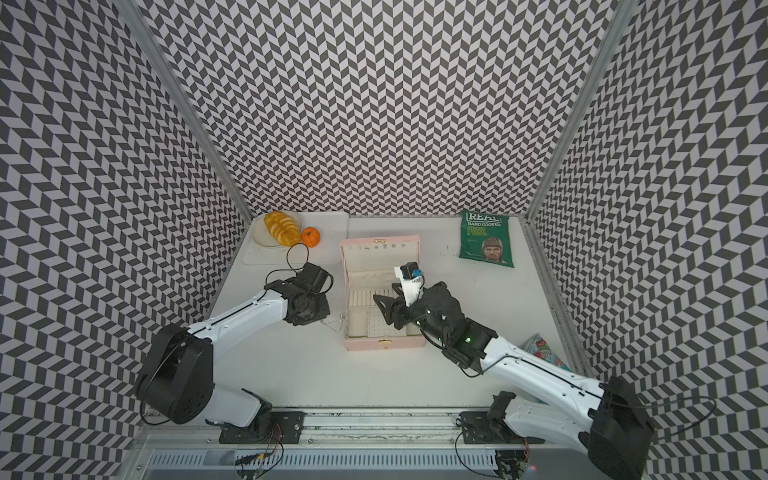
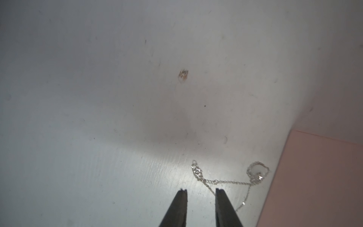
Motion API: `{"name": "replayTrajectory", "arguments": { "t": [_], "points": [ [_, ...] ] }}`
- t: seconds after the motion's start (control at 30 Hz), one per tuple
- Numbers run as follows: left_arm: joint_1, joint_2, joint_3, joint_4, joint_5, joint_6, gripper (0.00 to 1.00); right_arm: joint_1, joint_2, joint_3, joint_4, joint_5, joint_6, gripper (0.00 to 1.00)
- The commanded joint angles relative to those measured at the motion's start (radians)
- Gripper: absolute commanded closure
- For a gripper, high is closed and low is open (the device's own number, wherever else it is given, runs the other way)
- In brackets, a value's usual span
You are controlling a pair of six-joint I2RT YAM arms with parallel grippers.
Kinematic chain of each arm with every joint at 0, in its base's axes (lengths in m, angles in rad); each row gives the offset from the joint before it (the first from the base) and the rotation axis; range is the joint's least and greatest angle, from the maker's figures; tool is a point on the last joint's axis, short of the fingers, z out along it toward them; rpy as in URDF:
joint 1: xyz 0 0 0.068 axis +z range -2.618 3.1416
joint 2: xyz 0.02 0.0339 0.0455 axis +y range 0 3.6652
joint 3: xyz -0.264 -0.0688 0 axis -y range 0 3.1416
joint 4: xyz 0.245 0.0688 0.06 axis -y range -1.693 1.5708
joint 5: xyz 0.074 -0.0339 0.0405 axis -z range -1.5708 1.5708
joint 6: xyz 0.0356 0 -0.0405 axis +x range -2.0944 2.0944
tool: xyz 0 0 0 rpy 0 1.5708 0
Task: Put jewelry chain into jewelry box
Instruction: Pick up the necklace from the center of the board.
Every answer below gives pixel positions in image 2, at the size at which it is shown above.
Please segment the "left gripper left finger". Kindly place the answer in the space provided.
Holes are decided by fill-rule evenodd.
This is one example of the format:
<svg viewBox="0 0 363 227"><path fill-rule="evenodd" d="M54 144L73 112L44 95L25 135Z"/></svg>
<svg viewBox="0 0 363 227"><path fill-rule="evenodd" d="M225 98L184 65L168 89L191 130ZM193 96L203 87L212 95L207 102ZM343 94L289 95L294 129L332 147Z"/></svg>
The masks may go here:
<svg viewBox="0 0 363 227"><path fill-rule="evenodd" d="M169 209L162 219L159 227L186 227L187 219L187 190L179 190L175 195Z"/></svg>

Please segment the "pink jewelry box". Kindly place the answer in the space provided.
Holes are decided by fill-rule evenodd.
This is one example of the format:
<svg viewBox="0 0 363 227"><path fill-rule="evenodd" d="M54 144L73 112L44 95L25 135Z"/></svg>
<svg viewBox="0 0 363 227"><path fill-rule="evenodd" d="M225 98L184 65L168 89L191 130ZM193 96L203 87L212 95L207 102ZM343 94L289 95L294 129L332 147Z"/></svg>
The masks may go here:
<svg viewBox="0 0 363 227"><path fill-rule="evenodd" d="M259 227L360 227L363 147L291 131Z"/></svg>

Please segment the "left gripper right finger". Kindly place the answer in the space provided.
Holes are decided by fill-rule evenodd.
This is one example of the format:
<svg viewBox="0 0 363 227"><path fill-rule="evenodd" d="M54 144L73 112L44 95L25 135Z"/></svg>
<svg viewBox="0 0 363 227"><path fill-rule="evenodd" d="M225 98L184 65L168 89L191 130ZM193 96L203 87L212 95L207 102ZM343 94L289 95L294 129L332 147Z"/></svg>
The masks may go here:
<svg viewBox="0 0 363 227"><path fill-rule="evenodd" d="M226 192L216 189L215 192L216 227L243 227Z"/></svg>

